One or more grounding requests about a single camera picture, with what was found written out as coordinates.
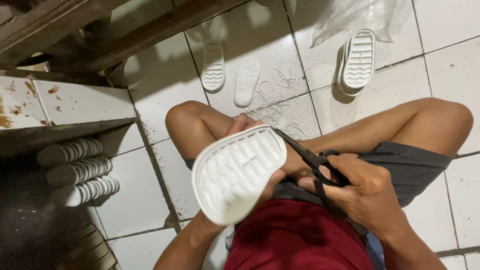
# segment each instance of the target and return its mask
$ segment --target man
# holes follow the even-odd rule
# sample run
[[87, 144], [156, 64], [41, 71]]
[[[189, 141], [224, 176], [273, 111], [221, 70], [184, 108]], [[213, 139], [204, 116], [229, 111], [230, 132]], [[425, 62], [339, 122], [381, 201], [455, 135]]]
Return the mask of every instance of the man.
[[[168, 133], [189, 168], [209, 144], [257, 124], [261, 121], [244, 114], [234, 120], [194, 101], [175, 106], [166, 117]], [[352, 185], [324, 185], [325, 193], [353, 223], [377, 236], [387, 269], [445, 269], [413, 232], [401, 207], [448, 166], [472, 125], [465, 106], [424, 98], [302, 144], [316, 153], [329, 148], [345, 153], [328, 160]], [[360, 231], [321, 206], [311, 169], [287, 149], [287, 161], [272, 175], [255, 209], [237, 224], [224, 269], [372, 269]], [[321, 171], [330, 177], [328, 169]], [[155, 269], [200, 269], [223, 229], [200, 211]]]

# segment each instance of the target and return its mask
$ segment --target plastic bag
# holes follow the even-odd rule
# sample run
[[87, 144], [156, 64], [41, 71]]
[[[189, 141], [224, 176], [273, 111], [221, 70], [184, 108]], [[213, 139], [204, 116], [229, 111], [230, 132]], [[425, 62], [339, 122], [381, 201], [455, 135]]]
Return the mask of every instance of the plastic bag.
[[342, 31], [369, 28], [377, 41], [393, 43], [389, 27], [395, 10], [406, 0], [329, 0], [313, 30], [312, 47]]

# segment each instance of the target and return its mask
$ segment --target gray shorts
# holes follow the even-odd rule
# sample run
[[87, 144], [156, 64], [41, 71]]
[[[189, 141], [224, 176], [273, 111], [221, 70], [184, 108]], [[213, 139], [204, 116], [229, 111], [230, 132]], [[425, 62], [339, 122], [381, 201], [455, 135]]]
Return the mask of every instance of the gray shorts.
[[[390, 171], [401, 207], [411, 203], [452, 161], [452, 158], [441, 154], [388, 141], [381, 142], [372, 152], [359, 155], [359, 159]], [[194, 161], [185, 160], [190, 170]], [[298, 187], [289, 178], [276, 185], [272, 199], [302, 200], [323, 205], [317, 195]]]

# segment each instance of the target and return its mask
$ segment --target wooden plank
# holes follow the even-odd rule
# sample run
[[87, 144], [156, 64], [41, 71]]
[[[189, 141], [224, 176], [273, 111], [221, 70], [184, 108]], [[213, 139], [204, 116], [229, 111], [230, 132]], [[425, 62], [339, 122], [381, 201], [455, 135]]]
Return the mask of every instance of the wooden plank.
[[189, 0], [74, 64], [78, 71], [101, 71], [248, 0]]
[[128, 125], [136, 118], [114, 119], [98, 122], [75, 123], [0, 130], [0, 161], [26, 152], [39, 151], [43, 147], [75, 137], [97, 134], [108, 129]]
[[11, 69], [128, 0], [46, 0], [0, 27], [0, 68]]

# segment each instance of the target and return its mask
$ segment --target red shirt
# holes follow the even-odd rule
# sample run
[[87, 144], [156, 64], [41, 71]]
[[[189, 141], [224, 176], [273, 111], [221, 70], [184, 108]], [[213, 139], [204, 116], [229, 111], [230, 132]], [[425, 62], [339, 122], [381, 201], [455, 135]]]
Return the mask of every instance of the red shirt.
[[373, 265], [346, 221], [309, 202], [274, 199], [238, 225], [224, 269], [365, 270]]

